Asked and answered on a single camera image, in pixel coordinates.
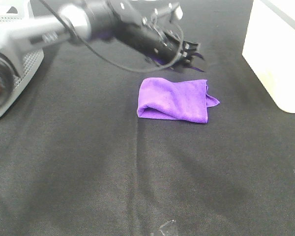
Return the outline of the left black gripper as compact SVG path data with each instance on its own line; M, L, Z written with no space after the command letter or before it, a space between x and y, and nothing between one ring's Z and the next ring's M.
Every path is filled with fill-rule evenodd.
M118 23L115 38L155 61L159 68L172 67L178 73L188 69L206 72L192 65L192 61L205 61L205 58L199 52L200 43L184 40L178 20L170 21L170 16L147 19L127 0L114 0L113 12Z

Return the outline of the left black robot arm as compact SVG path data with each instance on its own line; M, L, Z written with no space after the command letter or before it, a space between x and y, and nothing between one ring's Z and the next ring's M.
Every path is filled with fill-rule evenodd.
M127 0L82 0L49 16L33 18L30 2L19 3L24 17L0 16L0 117L18 98L43 59L43 48L70 42L86 46L93 40L117 39L155 62L154 71L178 66L205 70L200 44L184 40L158 25L168 17L176 25L183 16L179 3L154 9L147 19Z

